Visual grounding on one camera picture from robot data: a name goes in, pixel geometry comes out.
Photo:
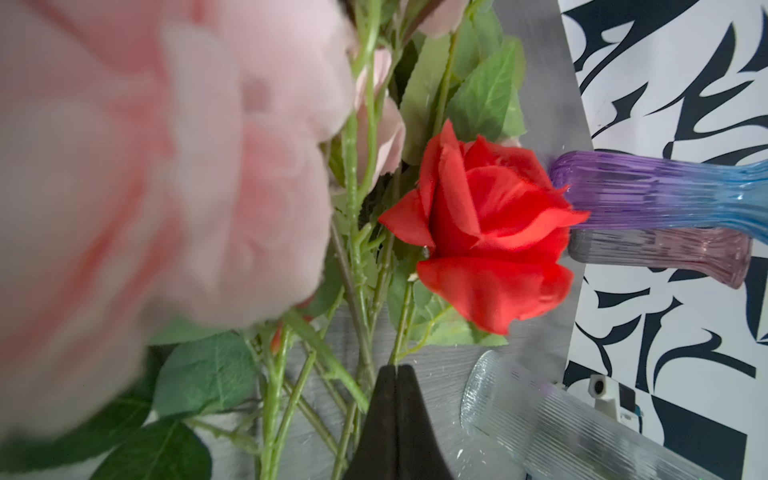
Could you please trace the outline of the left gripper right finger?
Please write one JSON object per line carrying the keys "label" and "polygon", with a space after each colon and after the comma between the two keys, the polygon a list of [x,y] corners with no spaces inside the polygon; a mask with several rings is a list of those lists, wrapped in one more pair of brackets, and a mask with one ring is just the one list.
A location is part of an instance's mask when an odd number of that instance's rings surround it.
{"label": "left gripper right finger", "polygon": [[452,480],[411,365],[397,368],[395,400],[397,478]]}

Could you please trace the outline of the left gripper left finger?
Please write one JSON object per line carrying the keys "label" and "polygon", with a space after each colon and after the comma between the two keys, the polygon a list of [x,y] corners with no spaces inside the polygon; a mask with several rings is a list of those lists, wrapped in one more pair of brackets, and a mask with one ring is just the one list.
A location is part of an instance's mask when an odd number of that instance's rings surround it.
{"label": "left gripper left finger", "polygon": [[359,445],[344,480],[397,478],[396,368],[379,370]]}

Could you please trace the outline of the clear glass vase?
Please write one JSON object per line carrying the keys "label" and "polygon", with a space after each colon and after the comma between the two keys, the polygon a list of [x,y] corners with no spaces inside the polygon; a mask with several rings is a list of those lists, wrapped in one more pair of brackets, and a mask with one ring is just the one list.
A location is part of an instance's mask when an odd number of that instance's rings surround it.
{"label": "clear glass vase", "polygon": [[494,351],[469,374],[460,421],[535,479],[714,476]]}

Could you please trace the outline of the pink rose stem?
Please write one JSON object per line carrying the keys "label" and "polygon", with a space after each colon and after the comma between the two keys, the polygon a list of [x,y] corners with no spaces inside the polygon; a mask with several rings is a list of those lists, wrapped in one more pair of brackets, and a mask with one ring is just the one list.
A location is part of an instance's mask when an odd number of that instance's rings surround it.
{"label": "pink rose stem", "polygon": [[352,1],[362,45],[354,159],[358,177],[419,164],[434,130],[450,122],[457,138],[482,136],[517,148],[526,128],[519,93],[522,42],[503,33],[489,1]]}

